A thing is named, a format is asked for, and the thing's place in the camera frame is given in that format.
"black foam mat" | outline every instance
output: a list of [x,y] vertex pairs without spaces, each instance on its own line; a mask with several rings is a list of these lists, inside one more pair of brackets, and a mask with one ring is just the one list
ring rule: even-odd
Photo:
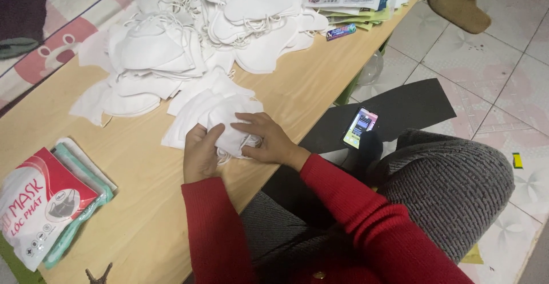
[[362,103],[328,109],[299,146],[312,153],[346,148],[341,138],[360,107],[379,116],[374,130],[382,141],[393,141],[408,128],[423,129],[456,117],[438,79],[426,79],[391,89]]
[[[346,148],[341,139],[360,107],[379,115],[374,129],[383,141],[395,140],[408,128],[423,129],[456,117],[438,79],[421,80],[381,93],[362,103],[330,108],[299,146],[313,153]],[[309,225],[325,229],[335,221],[311,189],[301,181],[299,174],[289,167],[280,167],[262,190]]]

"mask packaging bag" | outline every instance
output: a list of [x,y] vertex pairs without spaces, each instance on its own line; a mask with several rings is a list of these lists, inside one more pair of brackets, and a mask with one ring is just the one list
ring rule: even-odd
[[[72,154],[67,147],[71,148],[75,154],[79,155],[79,158]],[[67,247],[71,244],[71,241],[76,235],[80,225],[93,215],[97,207],[110,202],[113,198],[113,191],[116,189],[116,186],[99,171],[99,169],[92,163],[91,160],[89,160],[86,154],[81,151],[73,140],[68,138],[61,139],[52,151],[53,155],[65,166],[66,169],[80,179],[80,181],[89,186],[99,196],[65,228],[63,233],[56,240],[50,252],[44,259],[46,269],[51,269],[58,263]],[[96,168],[96,172],[99,171],[100,176],[103,178],[96,176],[90,169],[88,169],[87,166],[90,165]]]
[[36,271],[67,225],[98,197],[42,148],[5,179],[0,225],[25,267]]

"woman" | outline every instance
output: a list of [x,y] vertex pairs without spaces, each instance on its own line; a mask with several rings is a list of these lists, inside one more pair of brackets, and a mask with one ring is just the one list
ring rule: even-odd
[[353,251],[337,230],[307,227],[259,194],[243,212],[252,222],[246,223],[252,260],[244,225],[215,177],[214,143],[224,126],[206,133],[196,125],[186,138],[181,188],[197,284],[472,283],[456,263],[493,223],[513,189],[512,169],[498,151],[408,130],[397,150],[370,172],[380,181],[382,196],[292,143],[267,114],[237,118],[250,123],[232,127],[263,138],[260,147],[244,146],[242,153],[298,171],[350,237]]

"pink patterned bedding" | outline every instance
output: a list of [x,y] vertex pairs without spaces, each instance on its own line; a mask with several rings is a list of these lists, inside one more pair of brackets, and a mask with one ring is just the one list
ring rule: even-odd
[[0,61],[0,109],[71,60],[79,44],[107,28],[133,0],[47,0],[45,43]]

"sweater sleeve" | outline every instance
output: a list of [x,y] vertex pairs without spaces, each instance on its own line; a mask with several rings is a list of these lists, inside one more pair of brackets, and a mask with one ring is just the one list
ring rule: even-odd
[[255,283],[244,226],[220,177],[181,185],[196,284]]
[[409,219],[404,205],[389,203],[318,154],[300,175],[384,283],[472,283]]

